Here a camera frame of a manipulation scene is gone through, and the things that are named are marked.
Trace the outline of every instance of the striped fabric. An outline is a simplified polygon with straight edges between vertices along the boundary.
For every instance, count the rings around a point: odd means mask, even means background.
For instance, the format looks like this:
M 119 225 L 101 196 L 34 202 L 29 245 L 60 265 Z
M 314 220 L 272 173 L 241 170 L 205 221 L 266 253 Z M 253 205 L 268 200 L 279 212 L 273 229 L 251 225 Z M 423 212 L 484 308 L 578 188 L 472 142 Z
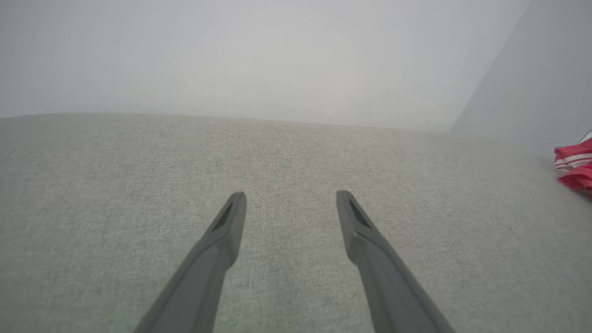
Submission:
M 567 146 L 555 149 L 555 169 L 558 171 L 571 171 L 592 161 L 592 139 L 588 139 L 579 145 Z
M 555 169 L 566 172 L 559 181 L 572 190 L 592 194 L 592 139 L 557 148 L 555 154 Z

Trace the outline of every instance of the wall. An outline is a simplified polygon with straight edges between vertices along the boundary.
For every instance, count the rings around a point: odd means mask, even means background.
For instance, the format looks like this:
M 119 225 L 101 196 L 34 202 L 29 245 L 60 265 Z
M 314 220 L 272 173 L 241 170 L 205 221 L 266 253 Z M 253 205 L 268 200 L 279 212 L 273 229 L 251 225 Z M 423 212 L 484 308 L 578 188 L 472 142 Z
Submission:
M 592 129 L 592 2 L 537 0 L 451 133 L 552 157 Z
M 529 0 L 3 0 L 0 116 L 447 132 Z

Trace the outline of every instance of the red cloth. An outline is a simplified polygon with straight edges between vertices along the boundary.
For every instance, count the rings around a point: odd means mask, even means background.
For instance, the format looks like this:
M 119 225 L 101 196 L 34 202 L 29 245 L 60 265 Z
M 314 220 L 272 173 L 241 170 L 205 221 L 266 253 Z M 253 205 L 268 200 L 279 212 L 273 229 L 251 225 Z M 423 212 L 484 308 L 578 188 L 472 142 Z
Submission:
M 555 169 L 569 171 L 559 181 L 572 190 L 584 189 L 592 194 L 592 139 L 557 148 L 555 153 Z

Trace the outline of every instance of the red and white striped cloth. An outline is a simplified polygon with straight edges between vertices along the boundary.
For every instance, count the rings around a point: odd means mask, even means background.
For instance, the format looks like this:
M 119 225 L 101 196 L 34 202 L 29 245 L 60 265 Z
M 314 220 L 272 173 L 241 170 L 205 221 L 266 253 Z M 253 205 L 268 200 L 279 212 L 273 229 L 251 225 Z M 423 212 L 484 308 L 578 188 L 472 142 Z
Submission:
M 556 148 L 555 154 L 555 169 L 567 172 L 559 181 L 572 190 L 584 189 L 592 194 L 592 139 Z
M 592 161 L 592 139 L 579 145 L 556 148 L 555 170 L 571 171 Z

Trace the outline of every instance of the white wall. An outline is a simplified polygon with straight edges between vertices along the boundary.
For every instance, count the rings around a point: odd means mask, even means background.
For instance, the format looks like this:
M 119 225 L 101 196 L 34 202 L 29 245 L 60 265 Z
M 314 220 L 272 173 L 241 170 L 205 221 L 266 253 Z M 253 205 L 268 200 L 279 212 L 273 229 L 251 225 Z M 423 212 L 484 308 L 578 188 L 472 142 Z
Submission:
M 0 116 L 448 131 L 529 0 L 3 0 Z
M 533 1 L 451 133 L 551 158 L 590 129 L 592 1 Z

